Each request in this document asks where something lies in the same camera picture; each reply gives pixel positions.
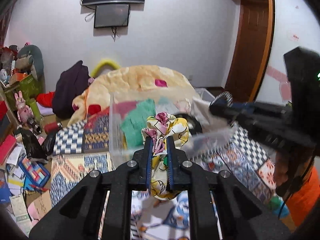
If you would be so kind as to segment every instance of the blue book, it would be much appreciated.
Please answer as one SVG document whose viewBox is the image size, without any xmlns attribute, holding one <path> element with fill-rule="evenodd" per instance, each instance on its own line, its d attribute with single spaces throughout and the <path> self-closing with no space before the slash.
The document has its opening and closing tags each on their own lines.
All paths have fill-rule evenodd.
<svg viewBox="0 0 320 240">
<path fill-rule="evenodd" d="M 9 203 L 11 192 L 9 190 L 7 181 L 5 180 L 4 172 L 0 171 L 0 204 Z"/>
</svg>

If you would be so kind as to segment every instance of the black round object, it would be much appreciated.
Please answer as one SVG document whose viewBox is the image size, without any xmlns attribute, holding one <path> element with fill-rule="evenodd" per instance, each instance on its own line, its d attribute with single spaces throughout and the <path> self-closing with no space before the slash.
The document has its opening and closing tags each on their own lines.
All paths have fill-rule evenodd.
<svg viewBox="0 0 320 240">
<path fill-rule="evenodd" d="M 201 124 L 198 122 L 198 120 L 195 117 L 193 117 L 191 115 L 188 115 L 186 113 L 179 113 L 179 114 L 175 114 L 174 116 L 176 118 L 184 118 L 184 119 L 187 120 L 188 124 L 192 125 L 193 128 L 192 129 L 189 128 L 189 132 L 192 135 L 195 135 L 195 134 L 198 134 L 198 133 L 202 133 Z"/>
</svg>

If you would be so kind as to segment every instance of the red box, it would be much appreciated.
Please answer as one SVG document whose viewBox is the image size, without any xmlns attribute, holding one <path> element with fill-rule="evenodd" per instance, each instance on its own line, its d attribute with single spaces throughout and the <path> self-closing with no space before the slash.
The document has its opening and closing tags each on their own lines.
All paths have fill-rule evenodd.
<svg viewBox="0 0 320 240">
<path fill-rule="evenodd" d="M 4 101 L 0 101 L 0 120 L 2 120 L 7 113 L 8 108 Z"/>
</svg>

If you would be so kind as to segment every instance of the checkered pattern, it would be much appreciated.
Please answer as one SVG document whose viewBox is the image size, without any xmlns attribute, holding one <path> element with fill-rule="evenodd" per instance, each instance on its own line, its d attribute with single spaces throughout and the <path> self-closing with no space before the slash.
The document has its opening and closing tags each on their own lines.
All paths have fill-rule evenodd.
<svg viewBox="0 0 320 240">
<path fill-rule="evenodd" d="M 232 141 L 240 148 L 247 157 L 253 169 L 257 171 L 268 159 L 268 155 L 259 143 L 248 138 L 248 131 L 241 126 L 234 134 Z"/>
<path fill-rule="evenodd" d="M 83 127 L 86 121 L 80 121 L 57 132 L 53 147 L 53 156 L 82 152 Z"/>
</svg>

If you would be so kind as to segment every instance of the black plastic bag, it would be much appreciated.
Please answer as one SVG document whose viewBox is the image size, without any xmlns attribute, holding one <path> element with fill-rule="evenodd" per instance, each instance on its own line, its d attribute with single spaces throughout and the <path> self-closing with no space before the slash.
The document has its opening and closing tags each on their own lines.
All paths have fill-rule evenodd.
<svg viewBox="0 0 320 240">
<path fill-rule="evenodd" d="M 46 156 L 50 156 L 53 153 L 54 143 L 56 141 L 57 131 L 50 132 L 42 143 L 41 147 Z"/>
<path fill-rule="evenodd" d="M 25 129 L 21 129 L 20 133 L 27 158 L 35 162 L 48 163 L 47 155 L 38 142 L 37 137 L 31 131 Z"/>
</svg>

